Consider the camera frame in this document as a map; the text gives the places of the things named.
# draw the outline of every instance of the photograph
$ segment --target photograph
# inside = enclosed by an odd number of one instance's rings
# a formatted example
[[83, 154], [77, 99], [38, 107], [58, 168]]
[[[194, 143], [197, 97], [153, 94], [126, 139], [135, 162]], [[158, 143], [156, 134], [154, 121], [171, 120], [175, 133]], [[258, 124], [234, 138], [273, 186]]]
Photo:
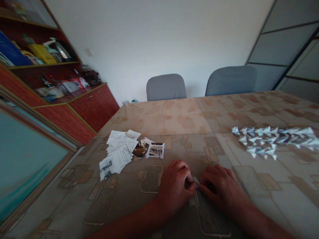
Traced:
[[164, 158], [164, 143], [151, 143], [149, 146], [148, 157]]
[[100, 163], [100, 178], [101, 181], [107, 179], [109, 176], [113, 174], [112, 170], [112, 160], [102, 161]]
[[135, 149], [133, 150], [133, 154], [141, 159], [149, 149], [149, 144], [144, 142], [143, 140], [140, 140], [139, 143], [136, 145]]

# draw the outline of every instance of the blue book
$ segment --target blue book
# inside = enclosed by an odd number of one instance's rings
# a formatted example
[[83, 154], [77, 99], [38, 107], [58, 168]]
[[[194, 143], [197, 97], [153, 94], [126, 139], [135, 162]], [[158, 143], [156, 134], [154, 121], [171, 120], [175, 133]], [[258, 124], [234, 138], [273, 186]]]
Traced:
[[0, 52], [15, 66], [32, 65], [2, 31], [0, 31]]

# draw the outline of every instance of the gray chair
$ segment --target gray chair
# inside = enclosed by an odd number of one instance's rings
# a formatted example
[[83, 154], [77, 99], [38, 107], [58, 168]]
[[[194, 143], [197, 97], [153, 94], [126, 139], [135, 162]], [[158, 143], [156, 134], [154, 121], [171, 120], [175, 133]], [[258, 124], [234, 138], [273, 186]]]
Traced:
[[183, 77], [178, 74], [154, 76], [146, 84], [147, 101], [186, 98]]
[[254, 92], [257, 70], [252, 66], [228, 66], [209, 77], [205, 96]]

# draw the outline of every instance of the pile of items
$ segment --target pile of items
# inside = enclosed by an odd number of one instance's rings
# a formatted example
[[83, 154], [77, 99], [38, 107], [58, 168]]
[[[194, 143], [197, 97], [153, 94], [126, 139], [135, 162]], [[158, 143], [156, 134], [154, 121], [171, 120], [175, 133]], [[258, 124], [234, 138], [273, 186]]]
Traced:
[[286, 144], [295, 145], [297, 148], [306, 147], [312, 151], [319, 149], [319, 138], [316, 137], [311, 127], [279, 129], [271, 128], [232, 128], [232, 133], [239, 138], [239, 142], [246, 146], [246, 151], [254, 158], [257, 154], [267, 159], [271, 156], [277, 159], [275, 150], [277, 146]]
[[141, 133], [129, 130], [127, 132], [112, 130], [107, 140], [109, 145], [106, 149], [108, 154], [100, 162], [101, 181], [107, 179], [113, 173], [120, 173], [122, 169], [132, 161], [133, 155], [142, 158], [156, 157], [163, 159], [164, 143], [155, 143], [148, 138], [140, 141], [137, 139]]

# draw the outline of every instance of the yellow box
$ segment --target yellow box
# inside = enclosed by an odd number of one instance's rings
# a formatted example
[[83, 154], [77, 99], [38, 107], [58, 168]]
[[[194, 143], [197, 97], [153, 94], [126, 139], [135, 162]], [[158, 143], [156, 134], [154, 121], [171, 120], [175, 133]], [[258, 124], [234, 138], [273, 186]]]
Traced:
[[30, 50], [46, 64], [57, 63], [54, 57], [46, 50], [44, 45], [31, 44], [28, 45]]

